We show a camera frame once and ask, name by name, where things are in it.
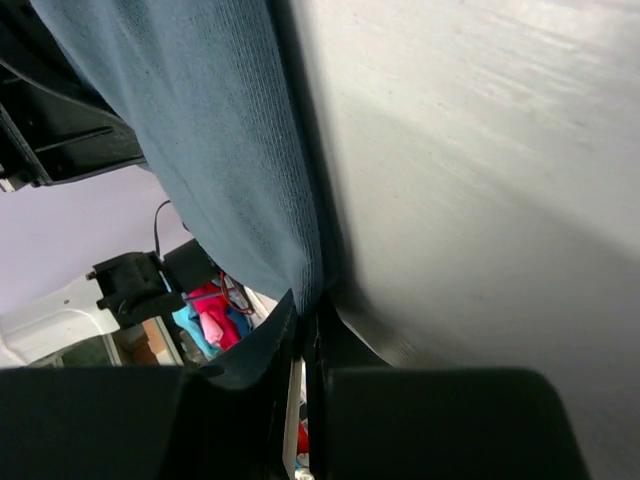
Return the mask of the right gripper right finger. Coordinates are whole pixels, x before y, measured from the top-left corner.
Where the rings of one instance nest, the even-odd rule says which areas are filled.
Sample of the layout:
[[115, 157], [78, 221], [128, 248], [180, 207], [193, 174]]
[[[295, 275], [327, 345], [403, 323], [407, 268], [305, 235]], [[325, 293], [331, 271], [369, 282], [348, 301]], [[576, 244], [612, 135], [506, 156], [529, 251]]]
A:
[[562, 401], [518, 368], [389, 365], [328, 298], [308, 320], [310, 469], [317, 479], [585, 479]]

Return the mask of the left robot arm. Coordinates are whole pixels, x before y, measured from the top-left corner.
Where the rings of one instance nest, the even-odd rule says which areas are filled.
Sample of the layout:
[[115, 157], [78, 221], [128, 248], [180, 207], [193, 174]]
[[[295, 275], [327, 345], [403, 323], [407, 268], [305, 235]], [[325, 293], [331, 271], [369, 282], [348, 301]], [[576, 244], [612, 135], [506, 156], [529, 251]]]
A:
[[[84, 87], [27, 1], [1, 4], [1, 190], [53, 187], [143, 163], [133, 131]], [[1, 318], [1, 364], [169, 315], [219, 269], [197, 241], [131, 252]]]

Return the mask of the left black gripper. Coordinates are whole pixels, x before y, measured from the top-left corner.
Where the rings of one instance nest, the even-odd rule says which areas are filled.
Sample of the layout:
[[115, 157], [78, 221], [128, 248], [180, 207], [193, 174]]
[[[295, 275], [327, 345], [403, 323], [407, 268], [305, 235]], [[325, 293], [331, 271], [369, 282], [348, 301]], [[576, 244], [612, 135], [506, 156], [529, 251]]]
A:
[[67, 61], [28, 1], [1, 4], [1, 189], [144, 163], [134, 132]]

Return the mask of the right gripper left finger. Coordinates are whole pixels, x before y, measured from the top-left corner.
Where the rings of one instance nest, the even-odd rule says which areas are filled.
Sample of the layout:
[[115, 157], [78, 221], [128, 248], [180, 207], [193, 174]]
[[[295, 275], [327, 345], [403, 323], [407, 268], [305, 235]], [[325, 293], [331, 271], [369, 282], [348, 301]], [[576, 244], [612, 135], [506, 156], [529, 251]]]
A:
[[1, 373], [5, 479], [289, 479], [298, 430], [291, 294], [209, 364]]

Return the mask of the teal blue t shirt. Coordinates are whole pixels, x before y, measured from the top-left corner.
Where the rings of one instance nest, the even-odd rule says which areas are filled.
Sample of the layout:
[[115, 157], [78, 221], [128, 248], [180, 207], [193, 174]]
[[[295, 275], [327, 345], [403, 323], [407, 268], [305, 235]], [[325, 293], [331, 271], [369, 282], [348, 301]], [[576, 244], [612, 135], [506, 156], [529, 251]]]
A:
[[323, 211], [265, 1], [37, 1], [232, 277], [300, 313], [325, 283]]

